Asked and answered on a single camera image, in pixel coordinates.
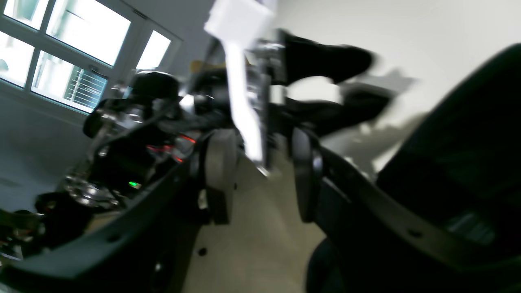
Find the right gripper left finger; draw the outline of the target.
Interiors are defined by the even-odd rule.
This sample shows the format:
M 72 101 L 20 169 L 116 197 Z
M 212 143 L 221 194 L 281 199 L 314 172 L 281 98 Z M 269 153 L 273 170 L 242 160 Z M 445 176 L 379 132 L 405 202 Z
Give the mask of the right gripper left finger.
M 200 137 L 189 158 L 108 224 L 1 272 L 19 293 L 180 293 L 203 225 L 231 221 L 234 130 Z

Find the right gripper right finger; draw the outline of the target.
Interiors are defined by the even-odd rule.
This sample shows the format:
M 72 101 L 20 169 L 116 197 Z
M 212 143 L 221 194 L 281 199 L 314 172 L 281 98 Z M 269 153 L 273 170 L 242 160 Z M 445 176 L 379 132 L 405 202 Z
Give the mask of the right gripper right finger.
M 326 234 L 349 292 L 519 293 L 520 256 L 414 214 L 306 128 L 293 129 L 291 154 L 301 220 Z

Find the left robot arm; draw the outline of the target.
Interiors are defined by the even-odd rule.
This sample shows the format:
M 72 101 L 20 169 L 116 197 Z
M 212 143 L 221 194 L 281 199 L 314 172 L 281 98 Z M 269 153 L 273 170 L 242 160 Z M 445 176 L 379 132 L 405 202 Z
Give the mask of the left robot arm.
M 207 210 L 216 224 L 229 224 L 239 150 L 259 147 L 254 163 L 270 167 L 275 135 L 291 144 L 293 129 L 309 126 L 326 136 L 376 118 L 394 93 L 348 83 L 342 102 L 270 102 L 272 85 L 325 77 L 334 85 L 365 73 L 372 52 L 348 45 L 323 45 L 280 30 L 275 42 L 261 41 L 254 63 L 234 69 L 203 63 L 177 94 L 177 79 L 157 71 L 138 72 L 128 98 L 101 102 L 83 132 L 94 141 L 56 192 L 39 195 L 37 213 L 1 211 L 1 256 L 21 260 L 82 235 L 94 215 L 125 208 L 143 187 L 194 158 L 194 174 L 206 186 Z

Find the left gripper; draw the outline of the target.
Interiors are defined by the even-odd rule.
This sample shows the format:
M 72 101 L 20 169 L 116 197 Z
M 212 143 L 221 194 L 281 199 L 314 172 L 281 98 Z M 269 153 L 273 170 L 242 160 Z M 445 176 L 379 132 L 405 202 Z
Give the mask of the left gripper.
M 349 92 L 343 103 L 331 101 L 272 102 L 272 86 L 289 86 L 308 77 L 326 77 L 333 84 L 366 72 L 374 54 L 350 45 L 324 45 L 281 31 L 281 37 L 261 39 L 253 49 L 254 64 L 238 69 L 203 67 L 181 100 L 193 113 L 175 123 L 175 134 L 234 128 L 246 157 L 259 171 L 273 171 L 275 136 L 282 134 L 287 112 L 318 137 L 374 120 L 389 105 L 389 92 Z

